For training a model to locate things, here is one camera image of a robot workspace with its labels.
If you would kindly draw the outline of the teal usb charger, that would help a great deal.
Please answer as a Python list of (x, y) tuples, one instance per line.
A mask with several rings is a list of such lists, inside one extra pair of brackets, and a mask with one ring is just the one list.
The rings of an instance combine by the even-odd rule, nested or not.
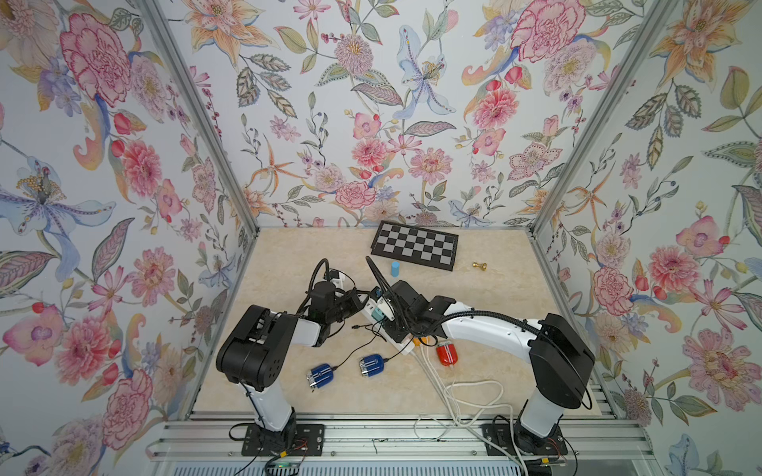
[(393, 311), (391, 311), (389, 305), (387, 303), (379, 303), (371, 313), (371, 316), (376, 321), (384, 321), (384, 319), (392, 319), (393, 317)]

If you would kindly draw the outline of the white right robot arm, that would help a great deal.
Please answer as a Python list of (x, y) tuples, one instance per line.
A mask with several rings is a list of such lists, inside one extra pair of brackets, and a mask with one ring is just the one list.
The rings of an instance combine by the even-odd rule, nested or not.
[(466, 305), (451, 297), (426, 299), (407, 282), (376, 288), (370, 295), (389, 337), (465, 340), (512, 355), (529, 365), (535, 390), (523, 405), (512, 441), (526, 454), (541, 455), (562, 446), (560, 420), (591, 400), (587, 385), (595, 366), (591, 349), (567, 319), (549, 313), (543, 319), (516, 319)]

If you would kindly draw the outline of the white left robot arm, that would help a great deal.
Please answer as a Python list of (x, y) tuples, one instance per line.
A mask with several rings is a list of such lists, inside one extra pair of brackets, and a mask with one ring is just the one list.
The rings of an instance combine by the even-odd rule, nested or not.
[(337, 281), (311, 285), (297, 313), (275, 313), (250, 305), (216, 357), (216, 370), (238, 385), (254, 406), (255, 420), (244, 438), (247, 451), (281, 454), (298, 442), (296, 410), (288, 403), (280, 374), (291, 347), (320, 347), (331, 327), (362, 311), (357, 288)]

